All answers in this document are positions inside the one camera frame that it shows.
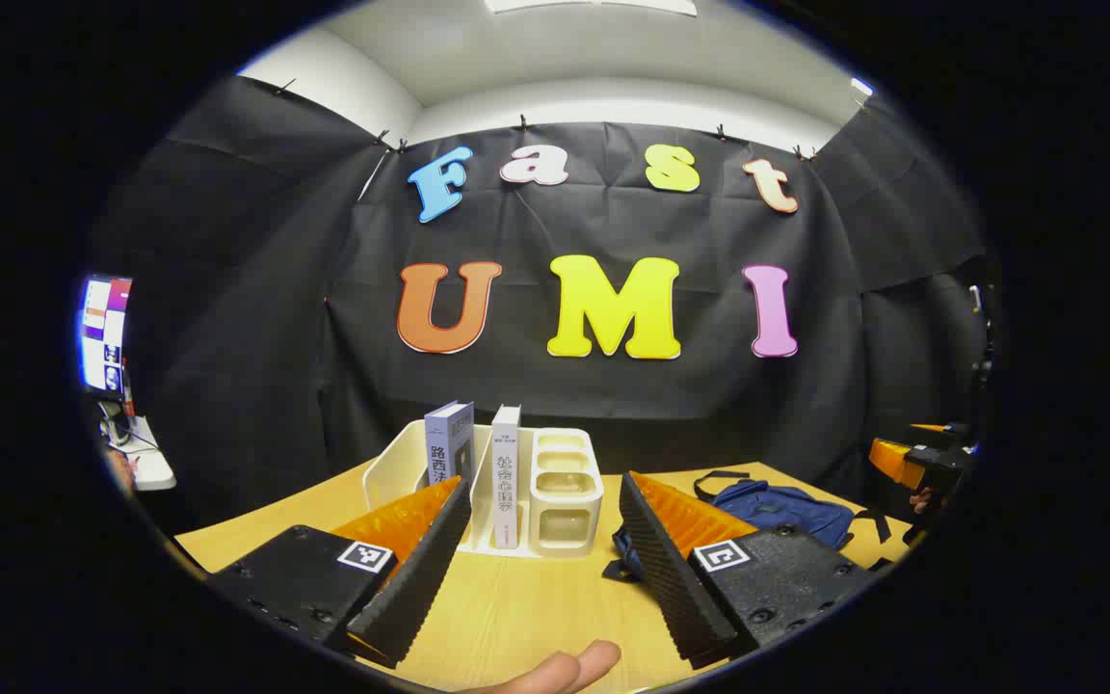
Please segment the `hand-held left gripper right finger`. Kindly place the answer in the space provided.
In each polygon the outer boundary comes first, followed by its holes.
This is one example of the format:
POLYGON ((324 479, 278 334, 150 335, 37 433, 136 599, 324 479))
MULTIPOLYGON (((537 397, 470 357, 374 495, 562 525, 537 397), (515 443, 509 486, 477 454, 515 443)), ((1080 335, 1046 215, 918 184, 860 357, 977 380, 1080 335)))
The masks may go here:
POLYGON ((675 648, 695 668, 775 647, 881 575, 797 524, 758 530, 638 471, 622 477, 620 517, 675 648))

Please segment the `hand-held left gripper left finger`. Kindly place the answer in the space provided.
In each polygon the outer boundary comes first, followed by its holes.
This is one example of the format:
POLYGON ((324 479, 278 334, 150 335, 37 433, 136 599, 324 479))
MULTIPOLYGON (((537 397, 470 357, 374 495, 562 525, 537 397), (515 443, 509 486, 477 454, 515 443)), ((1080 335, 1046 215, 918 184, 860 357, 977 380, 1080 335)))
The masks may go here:
POLYGON ((393 668, 426 623, 470 515, 470 483, 450 477, 332 532, 294 524, 206 581, 317 646, 393 668))

